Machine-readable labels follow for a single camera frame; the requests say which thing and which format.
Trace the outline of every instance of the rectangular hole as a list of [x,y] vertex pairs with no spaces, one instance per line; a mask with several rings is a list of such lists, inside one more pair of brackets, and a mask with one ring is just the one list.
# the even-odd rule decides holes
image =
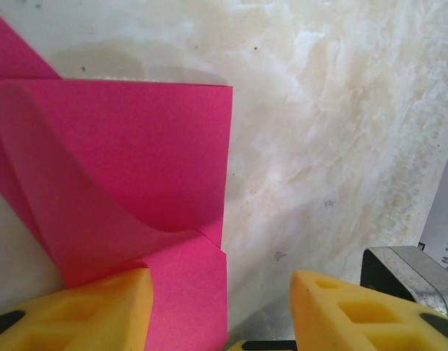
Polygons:
[[71,298],[45,319],[49,322],[88,322],[102,307],[102,298]]
[[62,351],[73,337],[66,333],[34,333],[30,337],[32,348],[29,350]]
[[419,334],[377,333],[366,337],[378,351],[438,351]]
[[122,287],[124,284],[127,284],[127,277],[120,275],[114,276],[113,278],[106,279],[99,283],[99,287]]
[[322,289],[337,289],[339,286],[327,280],[317,279],[315,283]]
[[381,303],[374,301],[339,302],[338,306],[353,323],[395,323],[398,317]]

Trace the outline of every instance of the black rubber pad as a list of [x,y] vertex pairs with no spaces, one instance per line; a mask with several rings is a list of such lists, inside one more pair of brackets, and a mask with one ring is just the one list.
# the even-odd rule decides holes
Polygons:
[[24,317],[26,313],[21,310],[0,314],[0,335],[11,328],[17,321]]
[[293,350],[297,351],[295,340],[273,340],[273,341],[247,341],[242,345],[243,350]]
[[448,339],[448,319],[429,313],[421,313],[421,318]]

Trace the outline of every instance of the folded paper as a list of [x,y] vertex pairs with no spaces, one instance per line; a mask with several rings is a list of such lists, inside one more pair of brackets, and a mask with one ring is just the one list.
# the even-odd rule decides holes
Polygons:
[[151,270],[146,350],[225,343],[231,101],[225,86],[62,80],[0,18],[0,193],[67,286]]

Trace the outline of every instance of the white marble surface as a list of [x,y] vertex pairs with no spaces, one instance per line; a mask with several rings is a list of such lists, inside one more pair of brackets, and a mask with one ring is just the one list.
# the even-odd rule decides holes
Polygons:
[[[366,246],[417,244],[448,155],[448,0],[0,0],[0,14],[64,77],[234,86],[233,337],[285,336],[293,269],[355,282]],[[2,305],[25,293],[4,279],[16,265],[29,295],[58,281],[0,212]],[[2,253],[14,230],[25,262]]]

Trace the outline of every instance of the pink cardboard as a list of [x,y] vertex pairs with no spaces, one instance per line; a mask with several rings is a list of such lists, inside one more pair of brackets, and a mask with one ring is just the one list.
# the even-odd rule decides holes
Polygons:
[[149,267],[145,350],[220,350],[232,89],[62,80],[1,18],[0,48],[0,193],[66,285]]

